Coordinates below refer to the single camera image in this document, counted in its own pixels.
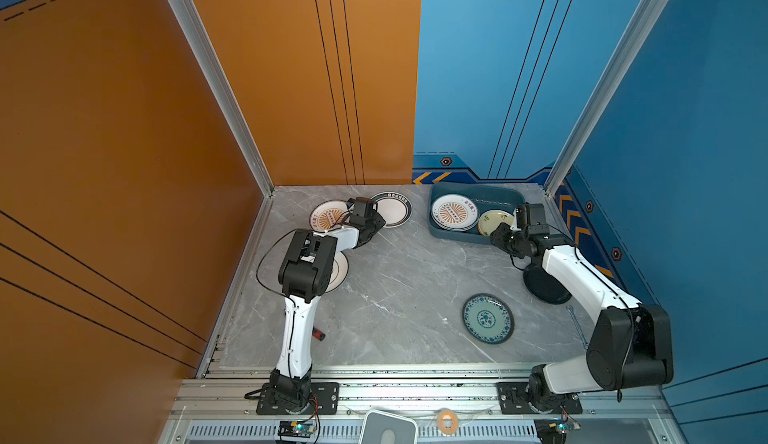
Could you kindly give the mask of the teal patterned plate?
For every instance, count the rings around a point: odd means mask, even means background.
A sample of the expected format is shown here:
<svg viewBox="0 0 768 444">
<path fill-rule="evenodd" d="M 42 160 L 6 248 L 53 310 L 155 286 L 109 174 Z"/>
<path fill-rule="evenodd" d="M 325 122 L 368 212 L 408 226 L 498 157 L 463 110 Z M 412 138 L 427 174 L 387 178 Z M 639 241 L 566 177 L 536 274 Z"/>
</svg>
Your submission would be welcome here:
<svg viewBox="0 0 768 444">
<path fill-rule="evenodd" d="M 462 308 L 466 330 L 485 344 L 502 344 L 512 337 L 515 329 L 510 308 L 491 294 L 480 293 L 467 299 Z"/>
</svg>

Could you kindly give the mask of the white flower pattern plate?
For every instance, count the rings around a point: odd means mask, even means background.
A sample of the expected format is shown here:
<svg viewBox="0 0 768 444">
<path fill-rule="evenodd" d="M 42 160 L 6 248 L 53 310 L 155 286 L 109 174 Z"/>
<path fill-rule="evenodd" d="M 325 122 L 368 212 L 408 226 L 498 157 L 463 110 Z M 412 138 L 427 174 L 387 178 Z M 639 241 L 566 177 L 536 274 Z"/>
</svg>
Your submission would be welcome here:
<svg viewBox="0 0 768 444">
<path fill-rule="evenodd" d="M 337 289 L 346 279 L 349 273 L 349 263 L 346 255 L 339 252 L 335 255 L 331 272 L 331 279 L 326 289 L 330 293 Z"/>
</svg>

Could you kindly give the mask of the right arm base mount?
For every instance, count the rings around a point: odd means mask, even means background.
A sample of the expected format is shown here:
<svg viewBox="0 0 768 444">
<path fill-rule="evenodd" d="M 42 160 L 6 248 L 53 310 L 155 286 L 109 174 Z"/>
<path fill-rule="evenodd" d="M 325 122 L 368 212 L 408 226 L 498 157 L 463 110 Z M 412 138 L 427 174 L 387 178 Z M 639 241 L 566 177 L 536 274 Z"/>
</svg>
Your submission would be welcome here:
<svg viewBox="0 0 768 444">
<path fill-rule="evenodd" d="M 523 382 L 499 382 L 496 391 L 503 415 L 583 413 L 580 398 L 574 393 L 536 395 L 530 385 Z"/>
</svg>

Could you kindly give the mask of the cream calligraphy plate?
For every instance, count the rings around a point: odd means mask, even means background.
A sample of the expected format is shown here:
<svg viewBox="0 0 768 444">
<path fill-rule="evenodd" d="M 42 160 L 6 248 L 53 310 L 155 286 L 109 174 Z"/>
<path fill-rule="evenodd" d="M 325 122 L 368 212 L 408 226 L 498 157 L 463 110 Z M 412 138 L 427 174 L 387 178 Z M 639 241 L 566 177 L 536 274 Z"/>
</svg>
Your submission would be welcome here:
<svg viewBox="0 0 768 444">
<path fill-rule="evenodd" d="M 489 237 L 501 224 L 507 224 L 513 231 L 517 230 L 516 216 L 503 210 L 489 210 L 483 213 L 477 222 L 480 235 Z"/>
</svg>

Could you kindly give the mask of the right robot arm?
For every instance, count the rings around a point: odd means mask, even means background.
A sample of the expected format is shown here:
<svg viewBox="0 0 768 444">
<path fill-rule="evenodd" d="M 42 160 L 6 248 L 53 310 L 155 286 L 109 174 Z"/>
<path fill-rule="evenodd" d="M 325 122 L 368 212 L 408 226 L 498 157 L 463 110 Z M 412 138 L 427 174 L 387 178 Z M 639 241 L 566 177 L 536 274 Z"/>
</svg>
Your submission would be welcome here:
<svg viewBox="0 0 768 444">
<path fill-rule="evenodd" d="M 525 391 L 528 405 L 550 413 L 583 392 L 621 393 L 670 383 L 674 361 L 668 313 L 614 285 L 569 236 L 551 233 L 542 206 L 523 204 L 516 218 L 516 226 L 499 224 L 491 243 L 512 258 L 529 259 L 523 275 L 531 293 L 539 284 L 560 287 L 594 323 L 584 354 L 532 369 Z"/>
</svg>

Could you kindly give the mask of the large orange sunburst plate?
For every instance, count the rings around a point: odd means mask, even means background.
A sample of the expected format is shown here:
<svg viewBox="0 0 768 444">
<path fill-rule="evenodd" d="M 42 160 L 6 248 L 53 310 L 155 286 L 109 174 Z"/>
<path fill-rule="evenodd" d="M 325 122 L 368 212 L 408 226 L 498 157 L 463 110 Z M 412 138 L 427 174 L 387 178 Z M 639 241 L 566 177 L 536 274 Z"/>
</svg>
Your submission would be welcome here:
<svg viewBox="0 0 768 444">
<path fill-rule="evenodd" d="M 439 228 L 453 232 L 471 229 L 479 218 L 476 204 L 468 197 L 459 194 L 438 197 L 432 203 L 430 213 L 432 220 Z"/>
</svg>

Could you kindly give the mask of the dark rimmed white plate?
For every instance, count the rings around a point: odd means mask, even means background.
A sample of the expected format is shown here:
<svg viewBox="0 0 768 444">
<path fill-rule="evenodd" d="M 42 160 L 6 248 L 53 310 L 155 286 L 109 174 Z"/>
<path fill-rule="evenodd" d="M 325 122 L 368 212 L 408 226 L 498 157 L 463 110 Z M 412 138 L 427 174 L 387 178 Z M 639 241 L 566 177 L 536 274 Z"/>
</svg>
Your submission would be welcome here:
<svg viewBox="0 0 768 444">
<path fill-rule="evenodd" d="M 385 228 L 391 229 L 405 224 L 412 215 L 412 204 L 403 194 L 382 192 L 371 197 L 377 212 L 385 221 Z"/>
</svg>

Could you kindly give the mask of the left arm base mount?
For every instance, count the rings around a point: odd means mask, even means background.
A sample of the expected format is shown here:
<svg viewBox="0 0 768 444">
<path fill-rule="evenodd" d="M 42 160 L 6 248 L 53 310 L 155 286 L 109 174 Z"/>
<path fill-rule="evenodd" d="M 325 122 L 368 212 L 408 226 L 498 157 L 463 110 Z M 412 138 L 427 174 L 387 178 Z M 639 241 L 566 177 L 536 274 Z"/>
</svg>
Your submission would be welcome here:
<svg viewBox="0 0 768 444">
<path fill-rule="evenodd" d="M 260 389 L 256 413 L 258 415 L 335 415 L 338 411 L 340 384 L 338 382 L 310 382 L 300 386 L 278 390 L 271 384 Z"/>
</svg>

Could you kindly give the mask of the small orange sunburst plate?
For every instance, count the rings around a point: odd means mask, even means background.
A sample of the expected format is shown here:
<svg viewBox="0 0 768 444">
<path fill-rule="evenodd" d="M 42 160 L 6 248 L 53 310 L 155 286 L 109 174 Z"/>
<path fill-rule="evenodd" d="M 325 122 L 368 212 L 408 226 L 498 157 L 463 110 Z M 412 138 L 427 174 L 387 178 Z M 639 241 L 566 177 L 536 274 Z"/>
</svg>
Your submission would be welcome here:
<svg viewBox="0 0 768 444">
<path fill-rule="evenodd" d="M 348 203 L 330 200 L 318 205 L 310 214 L 309 223 L 314 232 L 323 233 L 339 228 L 349 213 Z"/>
</svg>

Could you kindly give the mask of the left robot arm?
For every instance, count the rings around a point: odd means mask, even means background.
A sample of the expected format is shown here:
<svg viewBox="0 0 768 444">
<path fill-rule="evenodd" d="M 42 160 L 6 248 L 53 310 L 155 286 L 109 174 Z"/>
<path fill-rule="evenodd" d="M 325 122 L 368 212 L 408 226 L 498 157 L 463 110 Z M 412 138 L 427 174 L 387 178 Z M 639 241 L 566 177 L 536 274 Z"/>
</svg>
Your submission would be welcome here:
<svg viewBox="0 0 768 444">
<path fill-rule="evenodd" d="M 377 204 L 369 198 L 348 201 L 348 212 L 334 230 L 317 233 L 296 229 L 277 278 L 285 303 L 282 349 L 259 399 L 291 414 L 312 407 L 311 341 L 315 315 L 327 292 L 336 256 L 366 245 L 385 226 Z"/>
</svg>

